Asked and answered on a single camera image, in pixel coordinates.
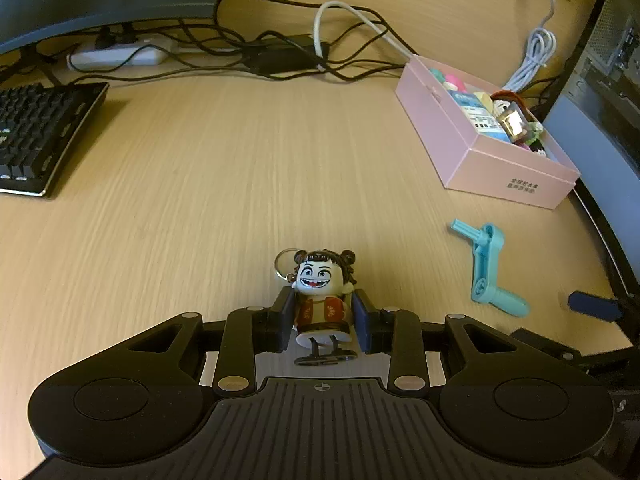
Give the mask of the white power strip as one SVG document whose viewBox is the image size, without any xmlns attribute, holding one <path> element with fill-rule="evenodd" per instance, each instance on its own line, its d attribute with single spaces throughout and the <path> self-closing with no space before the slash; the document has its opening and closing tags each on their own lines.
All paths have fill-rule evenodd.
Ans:
<svg viewBox="0 0 640 480">
<path fill-rule="evenodd" d="M 110 70 L 117 66 L 154 66 L 175 51 L 176 43 L 168 38 L 146 38 L 134 44 L 115 44 L 97 49 L 93 44 L 82 44 L 73 54 L 67 55 L 66 64 L 76 72 Z"/>
</svg>

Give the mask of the cartoon boy figure keychain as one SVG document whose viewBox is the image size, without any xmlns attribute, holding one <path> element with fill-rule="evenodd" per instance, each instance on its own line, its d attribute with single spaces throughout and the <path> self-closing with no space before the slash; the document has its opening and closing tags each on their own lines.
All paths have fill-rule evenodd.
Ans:
<svg viewBox="0 0 640 480">
<path fill-rule="evenodd" d="M 295 360 L 297 366 L 331 366 L 356 359 L 350 305 L 355 262 L 356 254 L 350 249 L 286 248 L 274 258 L 277 276 L 295 292 L 296 344 L 308 351 Z"/>
</svg>

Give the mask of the red haired doll green dress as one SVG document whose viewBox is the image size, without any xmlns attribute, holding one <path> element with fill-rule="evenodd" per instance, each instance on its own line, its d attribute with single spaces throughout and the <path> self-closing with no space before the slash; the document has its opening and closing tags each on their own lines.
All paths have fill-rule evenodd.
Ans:
<svg viewBox="0 0 640 480">
<path fill-rule="evenodd" d="M 546 130 L 524 101 L 516 93 L 506 90 L 497 91 L 490 98 L 494 107 L 492 114 L 506 132 L 509 141 L 519 148 L 547 157 L 547 151 L 541 142 Z"/>
</svg>

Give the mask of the pink cardboard box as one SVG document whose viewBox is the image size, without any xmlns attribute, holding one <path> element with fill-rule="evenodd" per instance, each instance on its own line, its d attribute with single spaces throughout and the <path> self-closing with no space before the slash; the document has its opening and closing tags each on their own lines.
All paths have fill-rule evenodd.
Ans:
<svg viewBox="0 0 640 480">
<path fill-rule="evenodd" d="M 430 156 L 442 185 L 450 190 L 553 209 L 580 177 L 578 168 L 550 133 L 540 136 L 544 156 L 480 132 L 463 107 L 434 75 L 454 75 L 470 89 L 498 88 L 477 76 L 429 58 L 405 66 L 396 96 Z"/>
</svg>

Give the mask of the blue white mask packet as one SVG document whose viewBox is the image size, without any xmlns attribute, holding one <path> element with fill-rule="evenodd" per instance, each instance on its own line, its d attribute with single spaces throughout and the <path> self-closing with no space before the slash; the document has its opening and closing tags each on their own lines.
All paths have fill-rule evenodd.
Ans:
<svg viewBox="0 0 640 480">
<path fill-rule="evenodd" d="M 502 142 L 510 142 L 506 130 L 474 93 L 454 90 L 449 90 L 448 93 L 462 109 L 463 114 L 478 134 Z"/>
</svg>

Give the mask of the black mechanical keyboard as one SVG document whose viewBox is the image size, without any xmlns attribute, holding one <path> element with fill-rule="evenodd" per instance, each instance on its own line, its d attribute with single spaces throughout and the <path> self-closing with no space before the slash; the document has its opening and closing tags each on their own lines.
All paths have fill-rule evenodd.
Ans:
<svg viewBox="0 0 640 480">
<path fill-rule="evenodd" d="M 25 84 L 3 90 L 1 192 L 46 196 L 107 90 L 106 82 L 50 88 Z"/>
</svg>

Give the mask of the white computer case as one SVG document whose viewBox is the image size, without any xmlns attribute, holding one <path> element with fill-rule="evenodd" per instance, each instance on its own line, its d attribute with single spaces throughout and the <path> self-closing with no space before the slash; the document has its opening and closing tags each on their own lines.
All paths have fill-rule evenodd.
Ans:
<svg viewBox="0 0 640 480">
<path fill-rule="evenodd" d="M 597 0 L 544 125 L 580 173 L 576 194 L 620 287 L 639 290 L 639 0 Z"/>
</svg>

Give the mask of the teal hand crank toy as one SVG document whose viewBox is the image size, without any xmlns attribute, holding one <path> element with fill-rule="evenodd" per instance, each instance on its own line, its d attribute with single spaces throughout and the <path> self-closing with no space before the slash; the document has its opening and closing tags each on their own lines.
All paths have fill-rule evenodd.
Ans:
<svg viewBox="0 0 640 480">
<path fill-rule="evenodd" d="M 498 286 L 499 256 L 504 245 L 504 234 L 492 223 L 477 229 L 454 219 L 450 230 L 471 242 L 473 275 L 471 299 L 478 304 L 491 304 L 516 318 L 529 314 L 529 304 L 521 296 Z"/>
</svg>

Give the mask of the blue pink plush toy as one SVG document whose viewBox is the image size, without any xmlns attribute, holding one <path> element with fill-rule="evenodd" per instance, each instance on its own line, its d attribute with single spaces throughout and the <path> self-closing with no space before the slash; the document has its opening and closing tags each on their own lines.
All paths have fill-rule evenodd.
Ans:
<svg viewBox="0 0 640 480">
<path fill-rule="evenodd" d="M 430 68 L 431 74 L 442 84 L 448 91 L 466 92 L 464 82 L 453 74 L 445 74 L 435 67 Z"/>
</svg>

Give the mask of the black power adapter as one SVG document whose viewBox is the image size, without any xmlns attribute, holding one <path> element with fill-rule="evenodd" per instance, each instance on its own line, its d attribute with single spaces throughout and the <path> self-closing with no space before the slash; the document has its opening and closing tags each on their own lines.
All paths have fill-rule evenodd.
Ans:
<svg viewBox="0 0 640 480">
<path fill-rule="evenodd" d="M 258 75 L 314 70 L 314 40 L 308 34 L 257 39 L 243 49 L 243 64 Z"/>
</svg>

